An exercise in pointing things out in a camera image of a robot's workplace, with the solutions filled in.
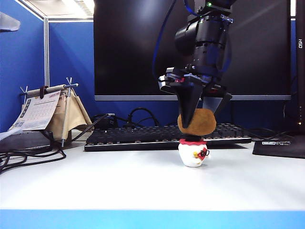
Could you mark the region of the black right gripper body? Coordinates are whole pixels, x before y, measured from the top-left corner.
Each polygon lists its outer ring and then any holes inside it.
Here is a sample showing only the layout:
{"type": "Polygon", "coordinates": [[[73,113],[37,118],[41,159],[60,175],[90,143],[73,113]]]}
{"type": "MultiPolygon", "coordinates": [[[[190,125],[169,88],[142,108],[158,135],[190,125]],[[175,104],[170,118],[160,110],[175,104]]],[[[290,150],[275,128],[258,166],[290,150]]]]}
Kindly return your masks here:
{"type": "Polygon", "coordinates": [[[175,94],[178,98],[229,97],[217,75],[198,73],[193,65],[175,70],[175,94]]]}

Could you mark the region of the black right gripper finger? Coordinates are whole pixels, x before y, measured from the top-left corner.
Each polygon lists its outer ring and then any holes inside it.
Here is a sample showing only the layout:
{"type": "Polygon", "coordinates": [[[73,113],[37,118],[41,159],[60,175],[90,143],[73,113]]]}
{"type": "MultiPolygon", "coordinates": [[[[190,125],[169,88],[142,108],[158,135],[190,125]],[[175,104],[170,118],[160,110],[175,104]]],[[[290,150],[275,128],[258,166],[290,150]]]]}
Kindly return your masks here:
{"type": "Polygon", "coordinates": [[[175,91],[179,102],[183,128],[187,128],[191,123],[202,90],[201,84],[176,83],[175,91]]]}
{"type": "Polygon", "coordinates": [[[230,93],[224,93],[224,95],[213,95],[203,97],[203,108],[209,109],[214,115],[217,115],[223,107],[231,100],[232,95],[230,93]]]}

